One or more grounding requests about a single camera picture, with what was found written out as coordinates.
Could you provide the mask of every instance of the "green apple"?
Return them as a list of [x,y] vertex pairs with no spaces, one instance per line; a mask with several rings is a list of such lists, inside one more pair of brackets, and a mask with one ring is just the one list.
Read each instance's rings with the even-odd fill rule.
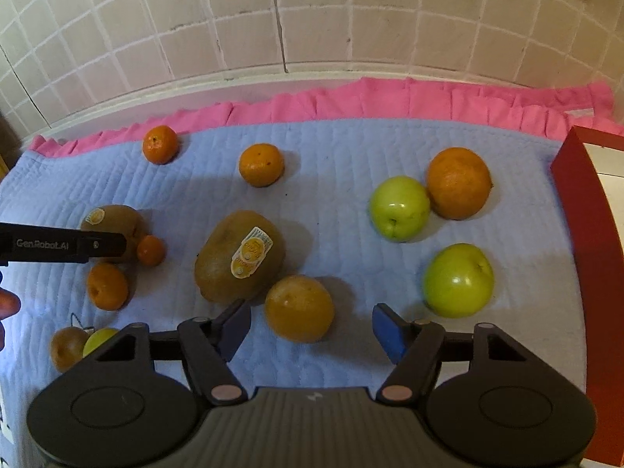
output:
[[445,248],[425,271],[423,292],[438,315],[467,317],[483,308],[494,290],[494,272],[476,246],[458,243]]
[[89,336],[89,339],[84,345],[84,349],[82,350],[82,357],[88,356],[93,350],[98,348],[100,345],[103,345],[118,332],[119,329],[105,327],[104,329],[100,329],[95,333],[91,334],[91,336]]
[[394,176],[372,193],[368,212],[379,233],[391,241],[409,241],[422,230],[431,206],[427,191],[414,178]]

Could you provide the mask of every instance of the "red box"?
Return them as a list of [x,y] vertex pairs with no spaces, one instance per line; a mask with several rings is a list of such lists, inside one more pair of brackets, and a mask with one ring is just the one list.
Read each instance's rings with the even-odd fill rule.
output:
[[585,313],[586,458],[624,464],[624,137],[573,127],[550,166],[570,229]]

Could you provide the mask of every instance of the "fruit sticker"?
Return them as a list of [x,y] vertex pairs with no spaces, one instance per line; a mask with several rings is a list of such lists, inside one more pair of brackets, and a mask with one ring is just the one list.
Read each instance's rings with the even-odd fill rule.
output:
[[102,223],[104,220],[104,210],[96,207],[93,211],[91,211],[87,217],[84,219],[85,222],[90,225],[97,225],[98,223]]
[[230,269],[234,278],[249,278],[258,269],[272,245],[273,240],[268,234],[254,227],[232,255]]

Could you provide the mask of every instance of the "brown kiwi fruit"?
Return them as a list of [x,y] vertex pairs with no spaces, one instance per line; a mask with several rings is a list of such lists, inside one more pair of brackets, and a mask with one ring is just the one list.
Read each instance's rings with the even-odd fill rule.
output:
[[[268,251],[262,243],[263,260],[251,274],[237,278],[233,256],[254,228],[260,228],[272,240]],[[195,283],[204,298],[215,303],[230,304],[237,299],[250,300],[272,285],[286,254],[284,239],[275,225],[254,211],[236,211],[219,222],[195,261]]]
[[79,327],[66,327],[54,333],[50,341],[50,357],[54,367],[65,373],[79,362],[88,339],[89,335]]
[[121,257],[103,257],[104,262],[127,262],[137,257],[137,245],[147,235],[147,224],[136,209],[121,204],[93,209],[80,224],[80,230],[119,232],[126,237],[126,251]]

